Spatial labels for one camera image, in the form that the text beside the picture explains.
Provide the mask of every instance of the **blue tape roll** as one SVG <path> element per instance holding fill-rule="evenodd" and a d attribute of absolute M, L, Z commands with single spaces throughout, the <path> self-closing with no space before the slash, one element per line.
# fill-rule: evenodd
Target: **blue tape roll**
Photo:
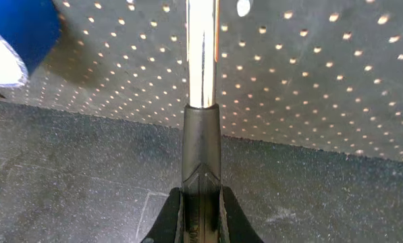
<path fill-rule="evenodd" d="M 20 59 L 24 77 L 41 63 L 58 38 L 59 20 L 51 0 L 0 0 L 0 40 Z"/>

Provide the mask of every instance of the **hole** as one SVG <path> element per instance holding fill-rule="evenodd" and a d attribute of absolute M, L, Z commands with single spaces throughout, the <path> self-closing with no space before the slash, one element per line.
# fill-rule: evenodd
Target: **hole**
<path fill-rule="evenodd" d="M 389 38 L 389 43 L 395 43 L 400 39 L 400 36 L 392 36 Z"/>
<path fill-rule="evenodd" d="M 290 10 L 290 11 L 286 11 L 286 12 L 284 13 L 284 18 L 287 19 L 287 20 L 289 20 L 292 16 L 293 16 L 293 12 L 292 12 L 291 10 Z"/>
<path fill-rule="evenodd" d="M 339 18 L 339 13 L 333 13 L 333 14 L 330 15 L 329 21 L 330 22 L 335 22 L 336 20 L 338 20 L 338 18 Z"/>
<path fill-rule="evenodd" d="M 260 34 L 265 34 L 267 32 L 267 28 L 266 26 L 261 26 L 258 31 L 260 32 Z"/>
<path fill-rule="evenodd" d="M 351 32 L 346 32 L 342 36 L 342 39 L 344 39 L 344 40 L 350 40 L 350 38 L 351 38 Z"/>
<path fill-rule="evenodd" d="M 306 35 L 308 35 L 308 30 L 303 29 L 300 31 L 300 36 L 305 37 Z"/>
<path fill-rule="evenodd" d="M 389 15 L 385 14 L 378 19 L 378 24 L 385 24 L 389 20 Z"/>
<path fill-rule="evenodd" d="M 168 13 L 168 12 L 169 12 L 169 6 L 168 6 L 168 4 L 162 5 L 162 10 L 163 10 L 165 13 Z"/>

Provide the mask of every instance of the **white opening of blue cylinder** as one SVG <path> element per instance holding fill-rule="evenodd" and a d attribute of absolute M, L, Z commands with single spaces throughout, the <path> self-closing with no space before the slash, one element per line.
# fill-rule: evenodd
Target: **white opening of blue cylinder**
<path fill-rule="evenodd" d="M 16 51 L 0 36 L 0 87 L 18 87 L 27 82 L 28 72 Z"/>

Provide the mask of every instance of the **shiny metal pole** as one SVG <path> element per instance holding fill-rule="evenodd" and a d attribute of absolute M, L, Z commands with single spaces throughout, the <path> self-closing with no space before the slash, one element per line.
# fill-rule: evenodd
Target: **shiny metal pole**
<path fill-rule="evenodd" d="M 186 0 L 189 106 L 215 104 L 219 0 Z"/>

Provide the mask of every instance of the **perforated metal panel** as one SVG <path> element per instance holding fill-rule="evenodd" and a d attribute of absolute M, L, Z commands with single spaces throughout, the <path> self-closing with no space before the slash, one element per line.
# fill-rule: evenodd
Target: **perforated metal panel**
<path fill-rule="evenodd" d="M 8 101 L 182 128 L 184 1 L 55 1 L 62 37 Z M 403 0 L 221 1 L 230 136 L 403 161 Z"/>

